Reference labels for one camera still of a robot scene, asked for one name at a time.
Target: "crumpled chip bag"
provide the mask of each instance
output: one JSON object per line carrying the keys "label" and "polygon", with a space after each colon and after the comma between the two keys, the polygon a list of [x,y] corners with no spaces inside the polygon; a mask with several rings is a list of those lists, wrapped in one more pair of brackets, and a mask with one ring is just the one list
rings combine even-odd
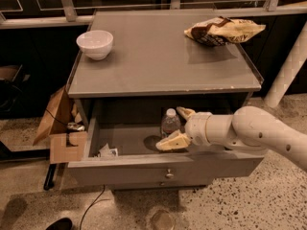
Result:
{"label": "crumpled chip bag", "polygon": [[197,23],[184,33],[201,44],[214,47],[246,42],[265,28],[252,20],[216,17]]}

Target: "speckled floor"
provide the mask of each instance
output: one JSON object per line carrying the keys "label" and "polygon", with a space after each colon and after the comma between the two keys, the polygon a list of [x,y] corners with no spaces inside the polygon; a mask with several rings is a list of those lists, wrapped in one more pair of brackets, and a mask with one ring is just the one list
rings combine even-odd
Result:
{"label": "speckled floor", "polygon": [[[307,95],[286,96],[276,109],[259,98],[249,104],[307,134]],[[38,123],[2,120],[1,141],[12,150],[30,150]],[[64,217],[80,229],[86,208],[104,187],[80,187],[63,165],[55,187],[46,192],[48,166],[44,159],[0,164],[0,229],[43,230]],[[307,229],[307,176],[269,152],[251,176],[216,179],[205,189],[114,193],[106,188],[82,229]]]}

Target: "drawer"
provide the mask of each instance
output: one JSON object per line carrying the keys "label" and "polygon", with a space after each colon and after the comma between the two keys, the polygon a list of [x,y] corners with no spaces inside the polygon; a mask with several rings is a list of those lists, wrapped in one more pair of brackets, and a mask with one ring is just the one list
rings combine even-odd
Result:
{"label": "drawer", "polygon": [[[221,146],[161,152],[155,147],[160,140],[159,123],[154,119],[146,124],[141,119],[112,123],[109,120],[113,114],[102,104],[95,103],[82,161],[68,164],[82,185],[106,184],[112,189],[204,186],[214,178],[248,176],[263,159]],[[117,155],[99,156],[106,144],[117,149]]]}

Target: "bottle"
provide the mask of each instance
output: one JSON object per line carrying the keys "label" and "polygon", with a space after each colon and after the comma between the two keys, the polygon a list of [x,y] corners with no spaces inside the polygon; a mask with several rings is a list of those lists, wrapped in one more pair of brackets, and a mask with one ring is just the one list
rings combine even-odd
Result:
{"label": "bottle", "polygon": [[161,122],[161,136],[162,139],[168,137],[171,133],[176,130],[179,130],[181,127],[180,119],[176,114],[176,111],[172,108],[169,108],[166,111],[166,114],[162,118]]}

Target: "cardboard box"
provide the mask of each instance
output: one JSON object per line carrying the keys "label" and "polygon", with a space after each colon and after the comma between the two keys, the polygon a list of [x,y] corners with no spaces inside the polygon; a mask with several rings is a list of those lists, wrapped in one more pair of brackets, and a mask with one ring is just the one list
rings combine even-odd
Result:
{"label": "cardboard box", "polygon": [[49,139],[51,164],[80,161],[83,157],[87,133],[67,132],[67,124],[73,120],[72,106],[73,100],[62,87],[51,96],[37,129],[34,146]]}

